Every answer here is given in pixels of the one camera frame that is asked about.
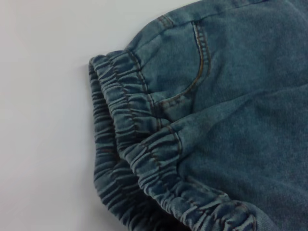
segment elastic waistband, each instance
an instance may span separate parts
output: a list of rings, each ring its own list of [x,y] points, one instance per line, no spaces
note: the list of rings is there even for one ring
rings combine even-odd
[[[118,153],[158,130],[153,101],[130,51],[115,51],[90,60],[90,81],[99,80],[115,129]]]

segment denim pants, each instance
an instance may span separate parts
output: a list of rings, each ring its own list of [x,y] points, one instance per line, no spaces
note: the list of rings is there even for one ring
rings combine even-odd
[[[308,231],[308,2],[203,0],[89,64],[94,182],[131,231]]]

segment blue denim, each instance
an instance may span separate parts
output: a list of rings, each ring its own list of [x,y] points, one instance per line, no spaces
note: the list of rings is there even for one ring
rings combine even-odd
[[[89,64],[94,182],[131,231],[308,231],[308,3],[203,0]]]

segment denim fabric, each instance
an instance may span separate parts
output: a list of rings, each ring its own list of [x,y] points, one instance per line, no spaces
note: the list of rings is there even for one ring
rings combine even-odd
[[[95,187],[131,231],[308,231],[308,3],[203,0],[89,64]]]

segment white surface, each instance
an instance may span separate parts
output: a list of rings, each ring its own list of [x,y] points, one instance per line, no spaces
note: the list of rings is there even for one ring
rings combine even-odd
[[[193,0],[0,0],[0,230],[124,231],[92,183],[88,60]]]

